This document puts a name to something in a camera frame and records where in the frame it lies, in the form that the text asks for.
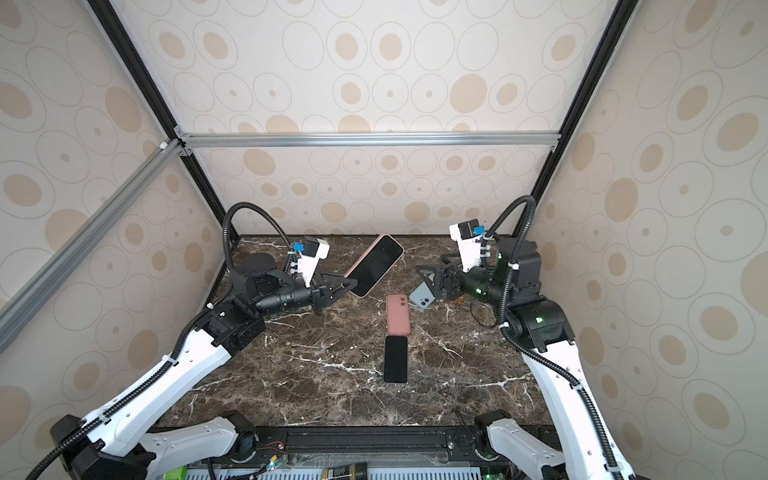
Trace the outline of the pink phone case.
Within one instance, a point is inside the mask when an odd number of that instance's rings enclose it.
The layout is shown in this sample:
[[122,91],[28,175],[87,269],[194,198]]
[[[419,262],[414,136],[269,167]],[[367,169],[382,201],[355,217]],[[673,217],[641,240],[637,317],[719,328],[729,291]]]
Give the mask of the pink phone case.
[[390,336],[408,336],[411,332],[408,298],[405,295],[386,297],[387,332]]

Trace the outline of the phone with black screen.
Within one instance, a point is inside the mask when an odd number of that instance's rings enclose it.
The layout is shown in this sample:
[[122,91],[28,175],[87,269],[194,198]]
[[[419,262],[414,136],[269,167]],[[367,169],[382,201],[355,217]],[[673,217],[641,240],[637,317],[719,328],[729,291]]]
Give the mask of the phone with black screen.
[[388,335],[385,339],[383,379],[386,383],[406,383],[408,371],[408,339]]

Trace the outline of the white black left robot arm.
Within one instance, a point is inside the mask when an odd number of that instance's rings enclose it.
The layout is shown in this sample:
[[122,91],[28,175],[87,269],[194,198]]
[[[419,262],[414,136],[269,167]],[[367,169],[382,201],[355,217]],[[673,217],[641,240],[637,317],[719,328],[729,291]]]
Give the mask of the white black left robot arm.
[[229,268],[231,287],[182,330],[171,352],[126,391],[79,419],[62,417],[50,430],[54,449],[30,473],[55,460],[72,479],[153,479],[190,463],[221,457],[252,435],[253,426],[230,413],[164,432],[155,422],[210,372],[265,330],[265,320],[304,307],[333,305],[357,285],[343,275],[318,280],[278,267],[269,254],[247,256]]

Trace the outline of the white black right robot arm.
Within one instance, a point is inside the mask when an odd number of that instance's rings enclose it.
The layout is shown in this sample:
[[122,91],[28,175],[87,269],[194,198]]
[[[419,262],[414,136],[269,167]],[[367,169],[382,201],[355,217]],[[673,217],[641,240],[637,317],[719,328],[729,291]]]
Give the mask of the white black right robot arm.
[[562,308],[541,294],[542,259],[534,242],[504,238],[496,262],[463,266],[487,253],[478,239],[417,272],[437,299],[464,295],[494,307],[504,339],[519,352],[541,390],[558,446],[550,447],[502,411],[476,419],[476,451],[507,459],[529,479],[633,479],[636,474],[610,434],[583,372],[574,331]]

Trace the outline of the light blue cased phone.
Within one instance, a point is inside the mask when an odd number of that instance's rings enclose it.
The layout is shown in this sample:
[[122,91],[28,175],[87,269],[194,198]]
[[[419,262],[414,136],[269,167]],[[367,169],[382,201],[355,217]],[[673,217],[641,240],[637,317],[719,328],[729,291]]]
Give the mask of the light blue cased phone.
[[435,302],[435,297],[428,285],[422,282],[409,295],[409,302],[419,311],[425,311]]

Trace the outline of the dark bottle at front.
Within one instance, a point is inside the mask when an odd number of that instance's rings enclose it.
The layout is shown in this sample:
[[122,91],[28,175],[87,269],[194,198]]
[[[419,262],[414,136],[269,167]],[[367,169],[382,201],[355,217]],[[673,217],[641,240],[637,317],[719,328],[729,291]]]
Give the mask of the dark bottle at front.
[[367,480],[368,468],[366,462],[328,467],[322,470],[321,480]]

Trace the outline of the horizontal aluminium rail back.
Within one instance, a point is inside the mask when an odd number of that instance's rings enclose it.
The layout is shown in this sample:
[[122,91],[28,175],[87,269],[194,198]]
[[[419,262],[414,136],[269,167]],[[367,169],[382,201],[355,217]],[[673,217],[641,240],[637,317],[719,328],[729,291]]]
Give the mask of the horizontal aluminium rail back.
[[554,131],[375,132],[300,134],[182,133],[177,142],[191,148],[416,147],[416,146],[556,146]]

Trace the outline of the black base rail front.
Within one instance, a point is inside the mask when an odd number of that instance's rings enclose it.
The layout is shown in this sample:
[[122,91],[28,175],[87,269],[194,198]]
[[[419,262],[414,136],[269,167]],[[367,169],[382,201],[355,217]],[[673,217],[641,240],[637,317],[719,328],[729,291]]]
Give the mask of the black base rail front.
[[150,479],[320,479],[328,467],[366,462],[368,479],[522,479],[474,425],[256,427],[232,413],[185,428],[152,429]]

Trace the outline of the diagonal aluminium rail left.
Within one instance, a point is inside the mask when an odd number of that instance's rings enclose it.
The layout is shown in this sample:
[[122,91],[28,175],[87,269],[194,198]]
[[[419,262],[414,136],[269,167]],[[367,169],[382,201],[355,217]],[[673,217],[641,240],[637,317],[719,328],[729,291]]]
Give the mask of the diagonal aluminium rail left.
[[178,139],[156,149],[1,310],[1,348],[6,349],[85,257],[118,223],[168,161],[181,151]]

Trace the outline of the black corner frame post right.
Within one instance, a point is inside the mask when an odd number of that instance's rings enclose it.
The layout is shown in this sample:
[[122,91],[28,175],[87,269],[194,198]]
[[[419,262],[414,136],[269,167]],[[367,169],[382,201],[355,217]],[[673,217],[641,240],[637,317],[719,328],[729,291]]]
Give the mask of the black corner frame post right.
[[613,13],[597,43],[596,50],[587,66],[586,72],[576,90],[560,127],[559,141],[556,146],[551,148],[551,151],[547,155],[530,192],[530,195],[536,200],[539,210],[542,209],[542,198],[544,197],[547,187],[587,110],[600,80],[618,48],[627,26],[635,14],[638,4],[638,0],[620,0],[616,2]]

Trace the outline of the black corner frame post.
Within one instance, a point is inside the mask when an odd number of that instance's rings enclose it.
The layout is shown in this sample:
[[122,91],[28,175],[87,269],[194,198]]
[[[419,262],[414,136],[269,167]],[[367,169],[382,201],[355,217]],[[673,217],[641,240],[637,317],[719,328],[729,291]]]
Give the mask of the black corner frame post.
[[587,66],[586,72],[576,90],[560,127],[559,141],[556,146],[551,148],[551,151],[547,155],[530,192],[530,195],[536,200],[539,210],[542,209],[542,198],[544,197],[547,187],[587,110],[600,80],[618,48],[627,26],[635,14],[638,4],[638,0],[620,0],[616,2],[613,13],[597,43],[596,50]]
[[118,16],[118,12],[110,1],[88,0],[85,1],[85,4],[94,14],[96,21],[104,31],[109,43],[115,49],[122,64],[143,96],[149,110],[159,123],[162,131],[166,134],[166,137],[171,140],[178,140],[181,143],[183,147],[181,160],[187,172],[190,174],[216,220],[222,224],[225,217],[224,206],[194,152],[182,140],[178,122],[152,74],[147,69],[141,54],[126,31]]

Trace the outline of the black corner frame post left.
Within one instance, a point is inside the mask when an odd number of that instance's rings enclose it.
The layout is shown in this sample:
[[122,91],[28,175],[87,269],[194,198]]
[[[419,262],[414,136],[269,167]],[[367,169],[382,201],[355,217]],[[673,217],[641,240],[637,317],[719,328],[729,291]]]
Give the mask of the black corner frame post left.
[[109,43],[115,49],[122,64],[143,96],[149,110],[159,123],[162,131],[166,134],[166,137],[171,140],[178,140],[181,143],[183,147],[181,160],[187,172],[190,174],[216,220],[222,224],[225,217],[224,206],[194,152],[182,140],[178,122],[152,74],[147,69],[141,54],[126,31],[118,16],[118,12],[110,1],[88,0],[85,1],[85,4],[94,14],[96,21],[104,31]]

